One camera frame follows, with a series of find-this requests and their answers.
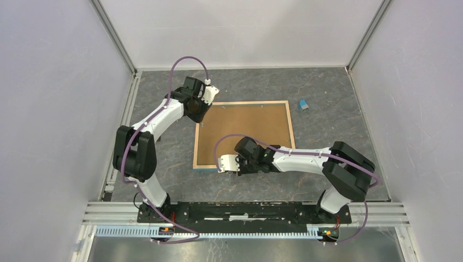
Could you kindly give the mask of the blue picture frame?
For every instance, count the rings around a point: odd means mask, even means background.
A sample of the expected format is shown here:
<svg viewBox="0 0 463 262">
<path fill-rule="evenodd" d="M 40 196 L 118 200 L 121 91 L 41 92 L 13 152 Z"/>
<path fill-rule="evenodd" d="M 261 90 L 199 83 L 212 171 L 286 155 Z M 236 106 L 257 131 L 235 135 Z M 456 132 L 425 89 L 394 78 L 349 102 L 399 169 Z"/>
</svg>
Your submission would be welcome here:
<svg viewBox="0 0 463 262">
<path fill-rule="evenodd" d="M 196 124 L 193 169 L 214 169 L 214 146 L 229 134 L 243 134 L 270 145 L 294 148 L 289 102 L 214 102 L 202 122 Z"/>
</svg>

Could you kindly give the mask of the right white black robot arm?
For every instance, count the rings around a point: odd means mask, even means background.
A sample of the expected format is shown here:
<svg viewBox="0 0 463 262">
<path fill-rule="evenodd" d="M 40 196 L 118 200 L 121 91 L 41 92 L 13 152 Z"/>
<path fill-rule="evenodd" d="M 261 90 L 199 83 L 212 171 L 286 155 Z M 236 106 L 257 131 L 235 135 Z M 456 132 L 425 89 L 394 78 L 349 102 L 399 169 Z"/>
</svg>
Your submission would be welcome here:
<svg viewBox="0 0 463 262">
<path fill-rule="evenodd" d="M 363 202 L 369 189 L 380 184 L 372 161 L 342 141 L 319 149 L 297 149 L 261 143 L 243 137 L 235 154 L 221 156 L 221 167 L 238 175 L 307 172 L 323 175 L 330 183 L 317 202 L 315 214 L 323 223 L 331 222 L 342 207 Z"/>
</svg>

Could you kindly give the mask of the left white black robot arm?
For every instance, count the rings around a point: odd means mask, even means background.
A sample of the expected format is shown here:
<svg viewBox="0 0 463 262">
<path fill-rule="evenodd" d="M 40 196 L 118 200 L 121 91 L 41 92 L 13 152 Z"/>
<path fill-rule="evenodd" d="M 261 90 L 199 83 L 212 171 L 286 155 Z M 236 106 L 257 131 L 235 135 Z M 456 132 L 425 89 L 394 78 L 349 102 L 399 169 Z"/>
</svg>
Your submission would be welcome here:
<svg viewBox="0 0 463 262">
<path fill-rule="evenodd" d="M 170 90 L 161 104 L 132 126 L 120 126 L 116 132 L 112 165 L 124 184 L 131 184 L 151 208 L 151 216 L 166 222 L 172 214 L 170 197 L 161 187 L 157 168 L 156 142 L 177 120 L 188 117 L 200 123 L 210 109 L 219 89 L 210 80 L 186 77 L 182 86 Z"/>
</svg>

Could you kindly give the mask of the small blue eraser block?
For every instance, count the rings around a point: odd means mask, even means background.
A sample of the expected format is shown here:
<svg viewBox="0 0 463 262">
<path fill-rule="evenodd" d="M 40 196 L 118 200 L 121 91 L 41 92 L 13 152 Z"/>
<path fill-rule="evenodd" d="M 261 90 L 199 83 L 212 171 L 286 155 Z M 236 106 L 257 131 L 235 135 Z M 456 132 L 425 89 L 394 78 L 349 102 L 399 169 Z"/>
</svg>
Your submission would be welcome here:
<svg viewBox="0 0 463 262">
<path fill-rule="evenodd" d="M 309 109 L 309 105 L 305 100 L 302 99 L 301 101 L 299 101 L 299 109 L 301 111 L 307 111 Z"/>
</svg>

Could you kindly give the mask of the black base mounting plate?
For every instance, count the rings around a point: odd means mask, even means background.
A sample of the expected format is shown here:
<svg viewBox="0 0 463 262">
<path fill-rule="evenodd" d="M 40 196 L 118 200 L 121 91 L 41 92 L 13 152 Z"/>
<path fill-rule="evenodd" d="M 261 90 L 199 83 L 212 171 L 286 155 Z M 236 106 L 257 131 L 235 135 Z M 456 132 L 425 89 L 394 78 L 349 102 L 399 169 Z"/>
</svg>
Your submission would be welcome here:
<svg viewBox="0 0 463 262">
<path fill-rule="evenodd" d="M 333 215 L 305 202 L 178 202 L 160 209 L 173 222 L 206 233 L 304 233 L 309 225 L 352 222 L 348 206 Z"/>
</svg>

